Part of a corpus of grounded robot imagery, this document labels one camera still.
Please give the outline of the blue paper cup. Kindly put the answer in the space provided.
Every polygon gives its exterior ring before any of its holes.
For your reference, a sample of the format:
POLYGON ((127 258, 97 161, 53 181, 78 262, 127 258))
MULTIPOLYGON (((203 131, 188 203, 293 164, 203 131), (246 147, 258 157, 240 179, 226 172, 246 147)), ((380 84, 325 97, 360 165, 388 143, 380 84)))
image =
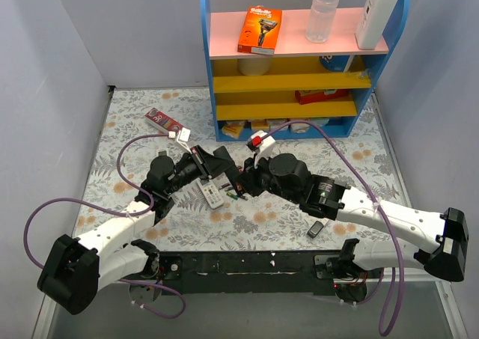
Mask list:
POLYGON ((351 67, 354 57, 354 55, 324 55, 320 56, 320 63, 330 72, 344 73, 351 67))

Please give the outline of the clear plastic bottle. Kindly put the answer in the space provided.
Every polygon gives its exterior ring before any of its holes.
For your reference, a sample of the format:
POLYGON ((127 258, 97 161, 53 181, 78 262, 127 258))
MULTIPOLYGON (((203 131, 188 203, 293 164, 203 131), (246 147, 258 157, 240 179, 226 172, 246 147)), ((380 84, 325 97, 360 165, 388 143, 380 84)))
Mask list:
POLYGON ((329 39, 340 0, 312 0, 305 36, 312 43, 329 39))

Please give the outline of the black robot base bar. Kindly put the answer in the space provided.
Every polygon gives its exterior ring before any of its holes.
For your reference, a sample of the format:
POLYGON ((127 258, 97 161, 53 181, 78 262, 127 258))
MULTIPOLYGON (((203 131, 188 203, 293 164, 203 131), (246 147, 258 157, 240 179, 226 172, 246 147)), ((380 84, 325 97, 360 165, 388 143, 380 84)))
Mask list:
POLYGON ((159 281, 183 295, 205 293, 311 293, 347 301, 366 298, 366 280, 379 269, 339 267, 339 250, 170 251, 159 255, 159 281))

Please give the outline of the blue yellow wooden shelf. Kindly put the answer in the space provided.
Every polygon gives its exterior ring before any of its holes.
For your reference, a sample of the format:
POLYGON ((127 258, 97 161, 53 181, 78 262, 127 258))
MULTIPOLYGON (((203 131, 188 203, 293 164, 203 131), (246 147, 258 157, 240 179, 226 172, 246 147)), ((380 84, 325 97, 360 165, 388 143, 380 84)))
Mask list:
POLYGON ((325 134, 346 138, 359 119, 395 46, 408 16, 410 0, 398 0, 377 47, 358 48, 356 27, 364 7, 340 8, 325 43, 305 37, 308 10, 285 10, 273 55, 237 51, 245 12, 213 13, 210 0, 200 0, 204 56, 217 141, 245 141, 252 124, 267 119, 310 119, 320 122, 325 134), (326 70, 324 55, 354 55, 347 72, 326 70), (262 76, 244 76, 237 69, 239 58, 271 58, 269 71, 262 76), (295 91, 349 89, 336 100, 300 105, 295 91), (225 121, 245 120, 238 139, 222 134, 225 121))

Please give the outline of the white plastic bottle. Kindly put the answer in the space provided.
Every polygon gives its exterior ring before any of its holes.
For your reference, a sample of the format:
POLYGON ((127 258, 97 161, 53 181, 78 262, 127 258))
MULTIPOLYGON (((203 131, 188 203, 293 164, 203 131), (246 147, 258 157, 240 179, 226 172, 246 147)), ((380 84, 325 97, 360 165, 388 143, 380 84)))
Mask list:
POLYGON ((376 48, 397 1, 366 0, 355 33, 358 48, 376 48))

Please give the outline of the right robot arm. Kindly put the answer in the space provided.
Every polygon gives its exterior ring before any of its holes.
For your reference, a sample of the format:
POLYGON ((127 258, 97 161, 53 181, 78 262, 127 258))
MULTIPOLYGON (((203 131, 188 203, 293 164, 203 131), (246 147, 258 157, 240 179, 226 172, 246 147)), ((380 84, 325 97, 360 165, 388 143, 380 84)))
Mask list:
POLYGON ((372 199, 368 194, 330 177, 312 174, 289 153, 270 159, 247 159, 237 185, 256 197, 263 192, 298 205, 319 219, 362 225, 391 236, 390 244, 359 240, 344 244, 339 270, 347 277, 381 267, 423 269, 436 278, 465 278, 469 232, 463 211, 443 213, 372 199))

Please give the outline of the small white remote control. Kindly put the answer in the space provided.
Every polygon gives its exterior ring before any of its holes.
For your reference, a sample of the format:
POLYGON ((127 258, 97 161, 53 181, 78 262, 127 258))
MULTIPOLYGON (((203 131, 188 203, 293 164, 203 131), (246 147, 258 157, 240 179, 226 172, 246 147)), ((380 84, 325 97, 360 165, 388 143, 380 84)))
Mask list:
POLYGON ((224 205, 225 201, 212 181, 197 179, 196 183, 211 209, 215 210, 224 205))

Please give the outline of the yellow sponge pack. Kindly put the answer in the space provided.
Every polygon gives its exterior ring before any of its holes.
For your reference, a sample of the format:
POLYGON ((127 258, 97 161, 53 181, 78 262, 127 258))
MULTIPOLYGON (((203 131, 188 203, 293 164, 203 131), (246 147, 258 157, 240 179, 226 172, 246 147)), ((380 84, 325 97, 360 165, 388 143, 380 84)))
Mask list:
POLYGON ((238 139, 244 130, 245 120, 229 120, 225 121, 222 127, 222 134, 230 138, 238 139))

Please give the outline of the red white toothpaste box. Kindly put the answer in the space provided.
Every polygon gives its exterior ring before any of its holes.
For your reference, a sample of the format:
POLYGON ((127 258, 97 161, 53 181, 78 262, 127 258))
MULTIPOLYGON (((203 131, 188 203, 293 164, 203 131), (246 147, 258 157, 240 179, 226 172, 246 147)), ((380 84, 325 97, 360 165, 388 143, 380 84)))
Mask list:
POLYGON ((183 128, 182 124, 156 108, 151 108, 144 118, 148 124, 162 133, 179 132, 183 128))

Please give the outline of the black slim remote control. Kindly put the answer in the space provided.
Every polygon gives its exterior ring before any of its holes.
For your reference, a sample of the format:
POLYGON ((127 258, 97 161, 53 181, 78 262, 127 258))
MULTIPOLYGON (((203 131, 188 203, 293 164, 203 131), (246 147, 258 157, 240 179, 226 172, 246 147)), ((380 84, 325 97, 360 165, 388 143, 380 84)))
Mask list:
POLYGON ((224 160, 228 165, 224 171, 226 177, 228 178, 230 184, 233 186, 237 194, 241 194, 241 186, 238 184, 237 180, 240 176, 240 170, 238 169, 235 161, 231 158, 228 150, 225 146, 221 146, 213 151, 213 155, 224 160))

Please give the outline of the small black device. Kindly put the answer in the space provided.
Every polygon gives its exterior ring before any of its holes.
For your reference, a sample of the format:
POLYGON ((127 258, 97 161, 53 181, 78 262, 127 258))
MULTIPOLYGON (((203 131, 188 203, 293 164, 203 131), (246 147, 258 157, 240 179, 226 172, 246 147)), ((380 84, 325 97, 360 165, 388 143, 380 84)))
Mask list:
POLYGON ((313 223, 312 226, 310 226, 310 228, 308 229, 307 235, 310 238, 314 239, 318 236, 318 234, 323 228, 324 228, 324 225, 322 222, 315 221, 315 223, 313 223))

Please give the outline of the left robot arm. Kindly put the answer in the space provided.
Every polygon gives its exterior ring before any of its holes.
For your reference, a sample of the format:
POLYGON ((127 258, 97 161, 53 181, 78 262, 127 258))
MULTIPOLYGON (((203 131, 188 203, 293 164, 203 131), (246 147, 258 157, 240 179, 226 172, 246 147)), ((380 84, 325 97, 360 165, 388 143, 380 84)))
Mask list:
POLYGON ((174 206, 173 193, 197 179, 218 177, 235 166, 225 147, 208 153, 194 146, 179 162, 156 157, 141 190, 120 216, 76 238, 54 242, 37 288, 71 314, 79 314, 104 287, 128 276, 155 278, 160 253, 136 235, 154 227, 174 206))

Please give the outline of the red snack box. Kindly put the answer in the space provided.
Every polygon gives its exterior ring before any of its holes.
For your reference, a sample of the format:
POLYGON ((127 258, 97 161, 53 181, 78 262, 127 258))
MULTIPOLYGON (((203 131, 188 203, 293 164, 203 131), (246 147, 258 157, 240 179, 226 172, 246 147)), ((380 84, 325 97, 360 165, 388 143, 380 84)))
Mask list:
POLYGON ((349 89, 333 89, 333 90, 301 90, 295 91, 295 98, 300 105, 311 103, 321 103, 330 100, 336 100, 340 97, 349 95, 349 89))

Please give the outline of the orange razor box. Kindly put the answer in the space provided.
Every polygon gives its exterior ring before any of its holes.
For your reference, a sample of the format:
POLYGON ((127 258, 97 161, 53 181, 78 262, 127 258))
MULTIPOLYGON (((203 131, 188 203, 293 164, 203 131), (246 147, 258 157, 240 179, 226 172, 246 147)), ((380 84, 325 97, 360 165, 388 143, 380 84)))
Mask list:
POLYGON ((281 27, 282 10, 250 7, 240 32, 237 51, 273 55, 281 27))

